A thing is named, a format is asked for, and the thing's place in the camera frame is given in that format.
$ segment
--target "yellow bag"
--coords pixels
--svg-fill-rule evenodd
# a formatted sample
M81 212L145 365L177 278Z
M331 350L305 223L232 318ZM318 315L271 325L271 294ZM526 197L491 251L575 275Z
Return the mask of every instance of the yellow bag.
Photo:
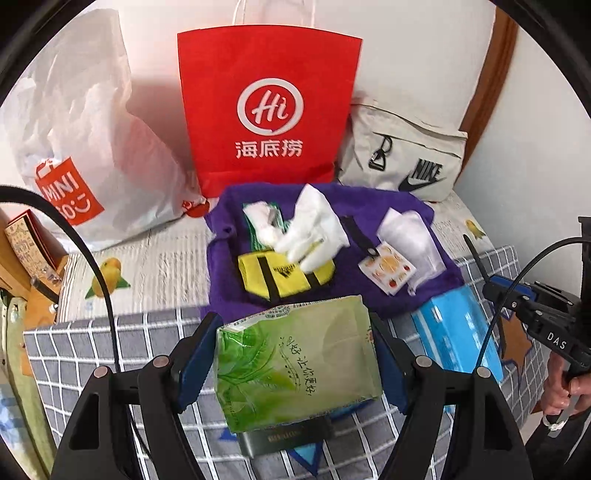
M238 268L245 290L271 303L320 287L335 273L335 264L331 260L305 275L297 263L290 263L285 255L273 250L240 255Z

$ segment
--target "nike swoosh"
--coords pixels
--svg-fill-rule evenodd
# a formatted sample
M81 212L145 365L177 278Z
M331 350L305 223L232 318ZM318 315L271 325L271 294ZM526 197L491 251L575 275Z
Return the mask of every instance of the nike swoosh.
M442 181L442 180L445 180L445 179L430 180L425 183L412 184L408 181L408 175L407 175L406 178L402 182L400 182L400 185L398 185L398 191L399 192L414 192L415 190L422 189L423 187L427 187L429 185L434 185L435 183Z

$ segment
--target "green package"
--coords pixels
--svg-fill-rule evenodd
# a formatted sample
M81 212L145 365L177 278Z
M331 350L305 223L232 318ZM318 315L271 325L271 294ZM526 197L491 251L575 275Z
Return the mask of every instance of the green package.
M234 433L382 394L361 296L275 307L217 331L215 389Z

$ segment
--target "purple towel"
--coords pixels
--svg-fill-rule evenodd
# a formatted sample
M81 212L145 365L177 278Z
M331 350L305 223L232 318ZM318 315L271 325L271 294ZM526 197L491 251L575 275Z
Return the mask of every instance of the purple towel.
M336 183L314 185L329 201L338 216L353 216L365 235L379 245L376 231L390 207L399 212L415 210L427 226L433 221L433 210L406 192L389 192L362 187L345 187ZM279 205L284 219L291 219L302 185L270 185L250 183L228 187L219 204L206 216L209 228L216 235L207 247L207 266L211 279L207 311L221 315L225 323L239 320L271 307L265 299L254 298L244 290L236 258L250 252L251 242L242 206L259 201ZM335 276L329 284L316 290L287 297L282 303L327 300L348 295L361 295L365 306L382 318L391 318L419 308L431 297L464 285L456 264L449 258L439 240L429 229L433 241L447 267L437 278L425 282L415 296L406 286L395 296L388 296L358 267L367 255L351 240L335 257Z

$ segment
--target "human hand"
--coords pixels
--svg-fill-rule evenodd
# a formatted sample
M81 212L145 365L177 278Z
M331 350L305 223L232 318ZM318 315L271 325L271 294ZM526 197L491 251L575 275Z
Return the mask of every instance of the human hand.
M570 395L581 395L573 414L591 407L591 374L573 378L568 384L564 380L566 364L557 353L551 352L548 359L548 378L544 381L544 392L540 406L546 415L558 415L570 404Z

